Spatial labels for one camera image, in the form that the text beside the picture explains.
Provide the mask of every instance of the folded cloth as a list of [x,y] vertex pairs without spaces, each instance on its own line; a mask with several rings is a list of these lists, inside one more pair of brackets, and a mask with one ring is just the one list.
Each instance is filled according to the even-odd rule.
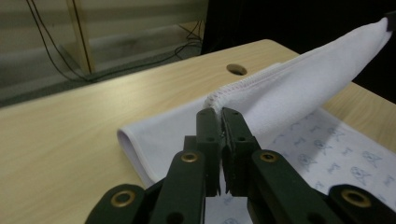
[[[274,140],[282,139],[278,136],[285,135],[283,131],[343,89],[374,58],[391,36],[391,32],[387,32],[387,25],[387,19],[383,19],[362,26],[321,48],[224,86],[210,93],[207,98],[126,125],[118,131],[120,144],[146,186],[166,176],[173,156],[183,148],[184,136],[195,135],[195,115],[203,106],[215,108],[218,114],[223,107],[238,110],[245,117],[261,147],[269,148]],[[305,142],[308,139],[303,135],[299,137]],[[327,146],[326,139],[329,138],[320,138],[323,142],[317,142],[316,145],[314,141],[314,146]],[[374,153],[372,150],[371,147],[367,148],[367,153]],[[315,155],[309,155],[309,161],[319,162]],[[329,164],[316,165],[327,167]],[[319,182],[323,186],[332,184],[332,181]],[[224,197],[227,195],[217,201],[209,199],[206,211],[208,207],[219,205],[219,202],[231,203],[232,200]],[[233,223],[233,220],[239,220],[235,223],[248,223],[244,220],[245,217],[247,215],[241,214],[238,215],[239,219],[227,217],[231,218],[227,222],[219,213],[214,216],[206,213],[207,223]]]

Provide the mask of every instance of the blue printed symbol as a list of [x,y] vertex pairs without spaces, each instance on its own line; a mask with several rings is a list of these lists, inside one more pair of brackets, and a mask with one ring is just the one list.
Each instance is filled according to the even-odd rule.
[[395,178],[393,178],[391,175],[388,175],[387,179],[384,181],[384,185],[389,188],[390,184],[393,182],[395,182]]
[[318,125],[315,125],[313,128],[311,128],[309,130],[309,132],[314,133],[316,130],[319,130],[319,129],[320,129],[320,127]]
[[223,221],[221,224],[239,224],[239,222],[230,217],[227,220]]
[[315,189],[320,190],[323,188],[324,188],[324,185],[320,181],[318,181],[317,184],[315,185]]
[[305,154],[300,154],[300,156],[298,156],[298,162],[305,168],[307,172],[309,172],[309,167],[311,166],[311,164],[317,163]]
[[327,172],[332,175],[332,172],[334,172],[334,170],[339,170],[341,167],[337,164],[337,163],[333,163],[332,166],[327,169]]
[[310,114],[308,114],[307,116],[305,116],[305,119],[309,119],[309,117],[312,117],[312,116],[314,116],[314,112],[312,112],[312,113],[310,113]]
[[224,202],[225,205],[230,204],[232,201],[233,201],[233,197],[232,196],[223,199],[223,202]]
[[297,146],[299,146],[300,144],[302,144],[302,143],[304,143],[304,142],[306,142],[305,139],[303,139],[302,137],[300,137],[299,140],[297,140],[297,141],[294,142],[294,146],[297,147]]
[[329,132],[329,134],[331,134],[333,137],[335,137],[335,140],[337,140],[337,142],[340,141],[340,136],[345,135],[344,133],[341,133],[340,131],[337,131],[334,128],[328,129],[327,132]]
[[370,153],[368,151],[363,151],[362,156],[364,159],[370,162],[375,168],[377,161],[382,160],[382,158],[377,157],[375,154]]
[[352,168],[350,168],[350,173],[353,174],[353,176],[355,176],[355,178],[361,182],[364,186],[366,186],[366,181],[365,181],[365,177],[369,176],[370,174],[363,171],[362,169],[354,166]]
[[343,155],[346,156],[347,154],[349,154],[349,152],[352,152],[353,150],[350,149],[350,147],[347,147],[345,151],[343,151]]
[[284,135],[284,134],[278,135],[278,136],[274,139],[273,143],[276,144],[277,140],[279,140],[279,138],[281,138],[281,137],[285,137],[285,135]]
[[326,145],[324,142],[320,141],[320,140],[315,140],[314,142],[315,147],[317,147],[318,149],[320,149],[323,153],[323,155],[326,155],[326,149],[327,148],[332,148],[329,145]]
[[296,122],[290,125],[290,130],[293,131],[297,126],[300,125],[300,122]]

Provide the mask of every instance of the printed pattern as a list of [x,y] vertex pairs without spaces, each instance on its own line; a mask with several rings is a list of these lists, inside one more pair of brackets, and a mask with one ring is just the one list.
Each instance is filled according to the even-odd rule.
[[[263,148],[285,157],[313,189],[327,194],[334,185],[350,184],[368,190],[396,211],[396,155],[326,111],[319,109],[291,124],[270,146],[256,137]],[[246,201],[222,195],[219,204],[211,207],[219,210],[208,223],[251,223]]]

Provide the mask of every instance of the light wood tabletop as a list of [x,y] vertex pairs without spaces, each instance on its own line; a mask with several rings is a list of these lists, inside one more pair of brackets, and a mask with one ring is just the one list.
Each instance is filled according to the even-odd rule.
[[[118,128],[298,54],[271,40],[191,58],[0,109],[0,223],[83,223],[103,194],[142,185]],[[324,106],[396,151],[396,105],[350,84]]]

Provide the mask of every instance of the black cable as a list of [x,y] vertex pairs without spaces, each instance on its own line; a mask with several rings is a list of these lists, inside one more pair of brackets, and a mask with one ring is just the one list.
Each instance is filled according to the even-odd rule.
[[201,26],[202,26],[202,21],[199,21],[199,26],[198,26],[198,40],[202,44],[203,39],[201,38]]
[[35,17],[35,13],[33,12],[33,9],[32,9],[32,6],[31,6],[30,3],[29,3],[29,0],[26,0],[26,3],[27,3],[27,5],[29,6],[29,9],[30,9],[30,12],[32,13],[33,18],[35,19],[35,25],[37,26],[38,32],[40,33],[41,40],[43,41],[44,47],[45,47],[46,52],[47,52],[47,55],[49,56],[49,60],[52,62],[52,64],[53,64],[53,66],[55,67],[55,69],[61,74],[61,76],[63,76],[63,77],[66,78],[67,80],[79,82],[80,80],[75,80],[75,79],[73,79],[73,78],[68,77],[67,75],[65,75],[65,74],[61,71],[61,69],[56,65],[55,61],[53,61],[52,57],[50,56],[50,51],[49,51],[49,49],[48,49],[46,40],[45,40],[45,38],[44,38],[44,36],[43,36],[43,33],[41,32],[40,25],[38,24],[37,18]]
[[43,34],[42,34],[42,32],[41,32],[41,29],[40,29],[40,26],[39,26],[39,24],[38,24],[38,21],[37,21],[37,19],[36,19],[36,17],[35,17],[35,13],[33,12],[33,9],[32,9],[32,7],[31,7],[31,5],[30,5],[30,3],[29,3],[29,0],[26,0],[26,3],[28,4],[28,6],[29,6],[29,8],[30,8],[30,11],[31,11],[31,13],[32,13],[32,16],[33,16],[33,18],[35,19],[35,24],[36,24],[36,26],[37,26],[37,29],[38,29],[40,35],[41,35],[41,39],[43,40],[44,47],[45,47],[45,49],[46,49],[46,51],[47,51],[47,54],[48,54],[48,56],[49,56],[49,59],[51,60],[53,66],[56,68],[56,70],[58,70],[58,72],[59,72],[63,77],[67,78],[67,79],[70,80],[70,81],[76,81],[76,82],[83,82],[83,81],[85,81],[85,82],[95,82],[95,81],[98,81],[98,80],[101,79],[101,78],[108,77],[108,76],[114,75],[114,74],[119,73],[119,72],[131,70],[131,69],[136,69],[136,68],[141,68],[141,67],[146,67],[146,66],[150,66],[150,65],[157,64],[157,63],[163,63],[163,62],[165,62],[165,61],[167,61],[167,60],[172,59],[173,57],[178,57],[180,60],[183,60],[178,54],[179,54],[184,48],[186,48],[186,47],[196,47],[196,48],[200,48],[201,46],[200,46],[200,45],[196,45],[196,44],[202,44],[202,39],[201,39],[200,36],[197,36],[197,37],[194,37],[194,38],[191,38],[191,37],[190,37],[191,35],[195,35],[193,32],[195,31],[195,29],[196,29],[198,26],[199,26],[199,29],[201,29],[201,22],[199,21],[199,22],[197,22],[197,24],[195,25],[195,27],[189,32],[189,34],[186,36],[186,39],[188,39],[188,40],[190,40],[190,41],[191,41],[191,40],[198,40],[198,42],[189,42],[189,43],[187,43],[187,44],[185,44],[185,45],[183,45],[183,46],[180,46],[180,47],[176,48],[176,49],[174,50],[174,54],[173,54],[173,55],[171,55],[171,56],[169,56],[169,57],[166,57],[166,58],[164,58],[164,59],[161,59],[161,60],[159,60],[159,61],[157,61],[157,62],[154,62],[154,63],[139,64],[139,65],[137,65],[137,66],[122,68],[122,69],[120,69],[120,70],[117,70],[117,71],[114,71],[114,72],[111,72],[111,73],[104,74],[104,75],[102,75],[102,76],[100,76],[100,77],[85,78],[85,77],[83,77],[83,76],[77,74],[77,73],[71,68],[71,66],[67,63],[67,61],[66,61],[66,59],[64,58],[64,56],[62,55],[62,53],[61,53],[61,52],[58,50],[58,48],[56,47],[55,42],[54,42],[54,40],[53,40],[53,38],[52,38],[50,32],[48,31],[46,25],[44,24],[43,20],[41,19],[41,16],[40,16],[40,14],[39,14],[39,12],[38,12],[38,10],[37,10],[37,7],[35,6],[34,0],[31,0],[31,1],[32,1],[32,3],[33,3],[34,8],[35,8],[35,13],[37,14],[37,17],[38,17],[38,19],[39,19],[41,25],[43,26],[44,30],[46,31],[47,35],[49,36],[49,39],[50,39],[50,41],[51,41],[53,47],[55,47],[56,51],[59,53],[59,55],[61,56],[62,60],[64,61],[64,63],[66,64],[66,66],[70,69],[70,71],[72,71],[72,72],[73,72],[76,76],[78,76],[79,78],[83,79],[83,80],[78,80],[78,79],[73,79],[73,78],[71,78],[71,77],[66,76],[66,75],[59,69],[59,67],[56,65],[56,63],[52,60],[52,57],[50,56],[50,52],[49,52],[49,50],[48,50],[47,43],[46,43],[45,38],[44,38],[44,36],[43,36]]
[[65,65],[70,69],[70,71],[71,71],[73,74],[75,74],[77,77],[81,78],[81,79],[84,80],[84,81],[91,82],[89,79],[87,79],[87,78],[85,78],[84,76],[82,76],[82,75],[76,73],[76,72],[74,71],[74,69],[70,66],[70,64],[67,62],[67,60],[66,60],[66,59],[64,58],[64,56],[62,55],[62,53],[61,53],[61,52],[59,51],[59,49],[56,47],[55,41],[53,40],[53,38],[52,38],[52,36],[51,36],[49,30],[47,29],[47,26],[44,24],[43,20],[41,19],[41,15],[40,15],[40,13],[38,12],[37,6],[35,5],[35,1],[34,1],[34,0],[31,0],[31,2],[32,2],[32,4],[33,4],[33,7],[35,8],[35,14],[36,14],[37,17],[38,17],[38,20],[40,21],[42,27],[43,27],[44,30],[46,31],[46,33],[47,33],[47,35],[48,35],[48,37],[49,37],[49,40],[50,40],[50,42],[52,43],[52,46],[56,49],[56,51],[58,52],[59,56],[61,56],[62,60],[64,61],[64,64],[65,64]]

